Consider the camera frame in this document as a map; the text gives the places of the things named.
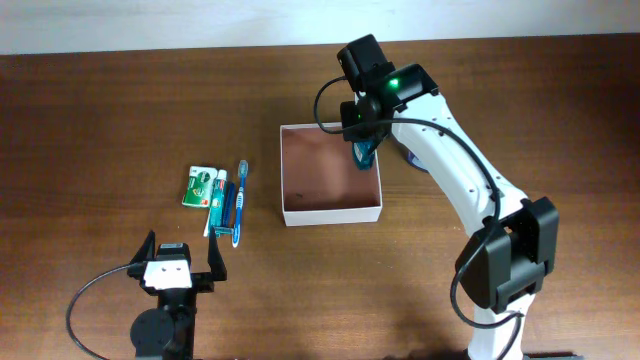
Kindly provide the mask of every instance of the robotic arm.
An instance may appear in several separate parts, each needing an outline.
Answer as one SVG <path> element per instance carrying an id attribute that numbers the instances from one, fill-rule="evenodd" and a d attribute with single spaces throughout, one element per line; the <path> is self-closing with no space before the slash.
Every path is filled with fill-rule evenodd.
<path id="1" fill-rule="evenodd" d="M 319 126 L 353 143 L 360 169 L 371 166 L 375 149 L 388 136 L 425 164 L 471 238 L 456 261 L 451 293 L 458 315 L 475 327 L 468 355 L 522 359 L 523 318 L 544 277 L 553 271 L 555 207 L 547 198 L 530 201 L 489 163 L 422 67 L 396 69 L 372 35 L 349 43 L 338 61 L 345 76 L 329 82 L 316 97 Z M 319 121 L 317 102 L 327 86 L 340 80 L 349 82 L 356 101 L 341 104 L 343 129 L 332 131 Z M 457 307 L 458 281 L 476 304 L 475 321 Z"/>

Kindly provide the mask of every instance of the cardboard box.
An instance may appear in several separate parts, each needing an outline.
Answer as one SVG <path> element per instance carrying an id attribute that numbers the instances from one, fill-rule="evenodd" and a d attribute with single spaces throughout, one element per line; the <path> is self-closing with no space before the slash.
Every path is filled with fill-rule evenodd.
<path id="1" fill-rule="evenodd" d="M 340 128 L 340 123 L 326 124 Z M 280 187 L 287 226 L 378 221 L 382 189 L 378 155 L 367 171 L 354 163 L 351 143 L 317 124 L 280 126 Z"/>

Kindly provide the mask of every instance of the toothpaste box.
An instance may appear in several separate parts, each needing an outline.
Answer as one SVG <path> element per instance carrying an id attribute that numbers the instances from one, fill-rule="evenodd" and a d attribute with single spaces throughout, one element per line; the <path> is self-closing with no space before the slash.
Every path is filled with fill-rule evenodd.
<path id="1" fill-rule="evenodd" d="M 208 208 L 211 205 L 213 180 L 218 170 L 210 167 L 192 166 L 189 168 L 187 192 L 182 198 L 182 205 L 195 208 Z"/>

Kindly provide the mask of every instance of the wood grain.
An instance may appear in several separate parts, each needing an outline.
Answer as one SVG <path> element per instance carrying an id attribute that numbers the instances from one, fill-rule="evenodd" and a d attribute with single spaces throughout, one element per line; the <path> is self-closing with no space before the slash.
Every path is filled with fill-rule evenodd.
<path id="1" fill-rule="evenodd" d="M 388 43 L 421 63 L 462 127 L 531 198 L 560 211 L 555 272 L 527 320 L 527 352 L 640 357 L 640 36 Z M 206 269 L 205 211 L 180 205 L 190 165 L 251 173 L 229 280 L 198 301 L 209 359 L 382 359 L 466 347 L 448 301 L 466 242 L 433 180 L 392 143 L 379 152 L 373 224 L 286 228 L 279 126 L 312 122 L 339 45 L 0 58 L 0 357 L 84 359 L 64 331 L 73 293 L 126 263 L 147 231 L 187 242 Z M 327 91 L 338 116 L 348 87 Z M 74 313 L 83 341 L 131 358 L 153 307 L 116 275 Z M 471 304 L 464 300 L 464 310 Z"/>

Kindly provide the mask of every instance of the white wall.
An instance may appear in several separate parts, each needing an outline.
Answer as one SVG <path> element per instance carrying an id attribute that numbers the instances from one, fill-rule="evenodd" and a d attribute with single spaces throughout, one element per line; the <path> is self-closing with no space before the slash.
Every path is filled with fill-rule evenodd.
<path id="1" fill-rule="evenodd" d="M 0 53 L 640 32 L 638 0 L 0 0 Z"/>

